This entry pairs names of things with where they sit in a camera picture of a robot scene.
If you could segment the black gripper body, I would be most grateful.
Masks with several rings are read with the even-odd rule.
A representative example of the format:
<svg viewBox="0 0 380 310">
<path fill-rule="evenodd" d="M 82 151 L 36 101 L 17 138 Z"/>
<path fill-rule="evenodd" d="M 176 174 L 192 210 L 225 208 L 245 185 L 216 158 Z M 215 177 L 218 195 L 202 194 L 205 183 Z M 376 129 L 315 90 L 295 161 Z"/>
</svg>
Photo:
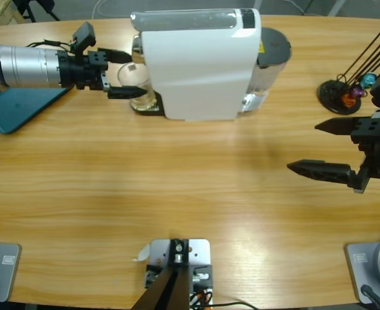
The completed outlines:
<svg viewBox="0 0 380 310">
<path fill-rule="evenodd" d="M 76 87 L 83 90 L 108 91 L 110 84 L 106 78 L 108 70 L 107 56 L 104 51 L 87 52 L 80 57 L 70 56 L 65 51 L 58 51 L 58 68 L 62 88 Z"/>
<path fill-rule="evenodd" d="M 364 160 L 351 188 L 355 193 L 363 193 L 370 179 L 380 179 L 380 118 L 354 117 L 350 136 L 364 152 Z"/>
</svg>

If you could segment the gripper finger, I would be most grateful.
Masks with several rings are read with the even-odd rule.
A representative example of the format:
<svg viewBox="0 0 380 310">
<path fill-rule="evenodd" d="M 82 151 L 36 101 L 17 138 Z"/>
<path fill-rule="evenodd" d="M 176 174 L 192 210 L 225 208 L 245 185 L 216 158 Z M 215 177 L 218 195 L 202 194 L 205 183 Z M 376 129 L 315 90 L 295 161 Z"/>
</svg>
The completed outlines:
<svg viewBox="0 0 380 310">
<path fill-rule="evenodd" d="M 132 56 L 121 50 L 98 48 L 98 52 L 104 52 L 107 61 L 111 63 L 125 64 L 132 62 Z"/>
<path fill-rule="evenodd" d="M 299 160 L 287 164 L 291 171 L 317 181 L 349 184 L 353 170 L 348 164 L 326 163 L 320 160 Z"/>
<path fill-rule="evenodd" d="M 315 129 L 334 135 L 350 136 L 358 121 L 357 117 L 331 118 L 317 124 Z"/>
<path fill-rule="evenodd" d="M 135 86 L 112 87 L 107 89 L 109 99 L 133 99 L 146 95 L 147 91 Z"/>
</svg>

